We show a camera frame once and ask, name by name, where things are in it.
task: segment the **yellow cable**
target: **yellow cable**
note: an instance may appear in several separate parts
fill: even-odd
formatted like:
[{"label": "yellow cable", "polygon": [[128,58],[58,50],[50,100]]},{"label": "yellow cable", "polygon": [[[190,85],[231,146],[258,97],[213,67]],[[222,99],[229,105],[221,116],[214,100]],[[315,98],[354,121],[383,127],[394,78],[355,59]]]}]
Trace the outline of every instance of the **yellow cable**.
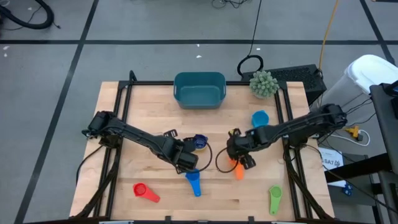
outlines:
[{"label": "yellow cable", "polygon": [[330,17],[330,20],[329,20],[328,28],[326,29],[325,36],[323,38],[322,48],[321,48],[321,55],[319,56],[319,66],[318,66],[320,70],[322,69],[323,48],[325,47],[325,42],[326,42],[326,39],[328,38],[328,34],[329,34],[329,29],[331,27],[331,23],[333,22],[333,19],[335,18],[335,12],[336,12],[336,9],[337,9],[337,5],[338,5],[338,0],[336,0],[335,7],[333,8],[333,12],[331,13],[331,17]]}]

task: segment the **paper sheet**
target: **paper sheet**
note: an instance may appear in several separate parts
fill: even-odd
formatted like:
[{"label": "paper sheet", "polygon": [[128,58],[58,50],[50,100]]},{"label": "paper sheet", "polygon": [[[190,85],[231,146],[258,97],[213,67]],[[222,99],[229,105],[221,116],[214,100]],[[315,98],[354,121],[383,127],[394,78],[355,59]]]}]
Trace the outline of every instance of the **paper sheet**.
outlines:
[{"label": "paper sheet", "polygon": [[[322,147],[319,147],[319,150],[322,154],[322,163],[326,168],[331,170],[344,165],[343,156],[340,153],[332,149],[325,149]],[[345,180],[336,181],[333,183],[328,183],[328,185],[336,187],[344,187],[346,185],[346,181]]]}]

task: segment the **black metal frame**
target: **black metal frame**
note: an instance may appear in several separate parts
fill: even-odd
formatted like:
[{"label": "black metal frame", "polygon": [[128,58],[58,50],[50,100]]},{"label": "black metal frame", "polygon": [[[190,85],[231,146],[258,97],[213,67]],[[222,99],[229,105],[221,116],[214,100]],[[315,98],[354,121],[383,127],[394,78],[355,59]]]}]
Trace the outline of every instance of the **black metal frame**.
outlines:
[{"label": "black metal frame", "polygon": [[[127,87],[127,92],[126,92],[126,97],[124,100],[124,108],[123,108],[123,113],[122,113],[122,120],[124,122],[126,122],[126,119],[127,119],[132,87],[134,85],[173,85],[173,84],[174,84],[173,81],[137,81],[137,78],[136,78],[134,72],[130,71],[129,81],[119,81],[118,91],[116,93],[116,100],[115,100],[113,111],[116,114],[119,112],[119,107],[121,104],[121,95],[122,95],[123,89],[126,87]],[[226,82],[226,84],[227,85],[249,85],[249,82],[231,81],[231,82]],[[288,120],[291,120],[291,119],[293,119],[293,113],[292,113],[292,109],[291,109],[291,105],[290,105],[290,98],[289,98],[289,93],[288,93],[286,83],[284,83],[284,84],[282,83],[280,85],[280,89],[282,90],[282,92],[284,94],[285,106],[286,106],[286,110],[287,110],[287,118],[288,118]],[[275,104],[276,104],[276,108],[277,108],[279,123],[283,123],[284,116],[282,113],[282,106],[280,103],[279,92],[275,94]],[[288,138],[282,138],[282,144],[283,144],[285,151],[290,150]],[[83,210],[80,213],[83,215],[80,215],[77,217],[71,217],[71,219],[69,219],[69,220],[58,220],[58,221],[49,221],[49,222],[40,222],[40,223],[43,223],[43,224],[44,223],[45,224],[84,223],[84,220],[86,220],[87,223],[94,223],[97,221],[106,221],[106,220],[109,221],[111,218],[111,214],[112,214],[113,200],[114,200],[114,194],[115,194],[115,190],[116,190],[116,181],[118,178],[119,162],[120,162],[120,158],[121,158],[121,149],[122,149],[122,144],[120,144],[120,146],[115,149],[116,153],[114,156],[114,164],[112,165],[112,168],[116,168],[116,169],[111,169],[111,171],[109,171],[109,173],[108,173],[108,167],[109,167],[109,160],[110,160],[110,155],[111,155],[112,149],[109,149],[109,148],[106,149],[105,156],[104,156],[104,162],[103,162],[103,166],[102,166],[102,171],[101,171],[101,177],[100,177],[100,181],[99,181],[99,187],[98,187],[97,192],[94,194],[93,198],[91,199],[91,200],[97,200],[95,202],[95,204],[93,204],[91,207],[91,208],[94,208],[93,217],[88,218],[88,215],[91,212],[91,210],[89,211],[89,209],[88,209],[88,210]],[[305,180],[304,169],[303,169],[300,151],[296,150],[296,151],[294,151],[294,153],[295,153],[295,158],[296,158],[295,160],[297,161],[297,171],[300,176],[300,180],[306,186],[306,180]],[[286,154],[286,159],[287,159],[287,161],[291,160],[289,153]],[[103,198],[103,192],[105,191],[105,189],[107,188],[109,183],[111,185],[109,188],[109,197],[108,197],[108,201],[106,204],[106,213],[105,213],[104,217],[101,217],[101,216],[99,216],[99,214],[100,214],[100,210],[101,210],[101,201]],[[338,220],[313,219],[311,206],[305,197],[303,197],[303,200],[304,200],[304,205],[305,205],[305,214],[307,217],[306,218],[301,217],[299,201],[297,198],[296,184],[295,184],[293,178],[291,178],[291,176],[289,176],[289,187],[290,187],[290,195],[292,197],[292,207],[293,207],[294,217],[295,217],[296,222],[322,223],[322,224],[327,224],[327,223],[354,224],[354,223],[356,223],[356,222],[344,222],[344,221],[338,221]],[[210,224],[210,223],[211,224],[224,224],[224,223],[235,223],[235,224],[264,223],[264,224],[266,224],[266,223],[273,223],[273,222],[257,222],[257,221],[254,221],[254,217],[248,217],[248,221],[246,221],[246,222],[245,221],[241,221],[241,222],[217,221],[217,222],[214,222],[214,221],[208,221],[208,220],[206,220],[206,221],[200,221],[200,220],[198,220],[198,221],[172,221],[170,216],[166,216],[165,220],[157,220],[157,221],[156,220],[134,220],[135,224],[138,224],[138,223],[171,224],[171,223],[201,223],[201,222],[206,223],[206,224]]]}]

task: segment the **wooden table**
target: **wooden table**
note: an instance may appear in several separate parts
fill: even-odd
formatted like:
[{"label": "wooden table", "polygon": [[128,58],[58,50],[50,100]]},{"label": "wooden table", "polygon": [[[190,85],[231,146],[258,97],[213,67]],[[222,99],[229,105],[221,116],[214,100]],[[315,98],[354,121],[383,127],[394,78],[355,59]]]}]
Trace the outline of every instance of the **wooden table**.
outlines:
[{"label": "wooden table", "polygon": [[[117,82],[102,83],[95,111],[113,110],[117,85]],[[288,88],[294,117],[307,114],[308,105],[302,83],[288,83]],[[287,120],[282,92],[280,96]],[[247,86],[227,86],[226,98],[217,110],[182,110],[173,97],[173,86],[139,85],[132,88],[127,123],[151,134],[176,129],[177,138],[180,139],[204,134],[209,138],[215,157],[226,146],[228,131],[240,128],[244,132],[252,128],[251,115],[258,110],[267,112],[269,124],[278,124],[274,97],[257,99]],[[317,147],[314,140],[309,140],[308,143]],[[98,140],[89,140],[85,156],[97,147]],[[170,164],[156,158],[147,148],[126,140],[123,142],[111,218],[164,220],[165,216],[171,215],[172,220],[247,221],[248,216],[254,216],[256,221],[293,221],[289,181],[282,151],[279,140],[265,150],[251,153],[257,166],[245,170],[244,180],[236,180],[233,173],[218,172],[213,157],[209,168],[200,173],[202,196],[195,197],[184,175],[176,174]],[[201,168],[208,162],[210,153],[206,149],[197,154],[197,167]],[[220,168],[224,170],[231,167],[227,157],[225,153],[219,158]],[[103,158],[104,149],[88,159],[81,168],[70,215],[76,215],[97,190]],[[325,211],[334,216],[319,154],[309,147],[302,149],[302,160],[309,191]],[[160,196],[160,202],[135,197],[132,186],[138,182],[146,183]],[[275,184],[283,188],[283,196],[278,214],[271,216],[268,190]],[[302,194],[298,188],[297,193],[300,213],[305,217]],[[101,214],[104,214],[107,197],[106,192]]]}]

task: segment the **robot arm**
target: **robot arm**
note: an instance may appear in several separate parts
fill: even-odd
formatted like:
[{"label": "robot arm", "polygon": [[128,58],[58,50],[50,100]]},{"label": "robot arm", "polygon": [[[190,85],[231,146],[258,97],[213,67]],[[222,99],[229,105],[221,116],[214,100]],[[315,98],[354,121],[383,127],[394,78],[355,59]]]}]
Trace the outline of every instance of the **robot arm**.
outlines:
[{"label": "robot arm", "polygon": [[290,146],[297,147],[307,143],[307,139],[316,133],[329,133],[341,129],[347,123],[346,113],[338,105],[324,105],[318,111],[275,126],[261,126],[240,136],[239,129],[229,133],[227,153],[231,159],[239,160],[245,169],[256,165],[250,152],[268,148],[282,136],[288,136]]},{"label": "robot arm", "polygon": [[82,133],[89,138],[101,136],[99,143],[110,148],[119,146],[122,138],[134,141],[148,147],[159,159],[172,164],[178,173],[192,171],[198,162],[198,156],[191,153],[195,148],[188,141],[175,139],[175,130],[164,136],[154,136],[124,123],[109,111],[97,112],[88,129]]}]

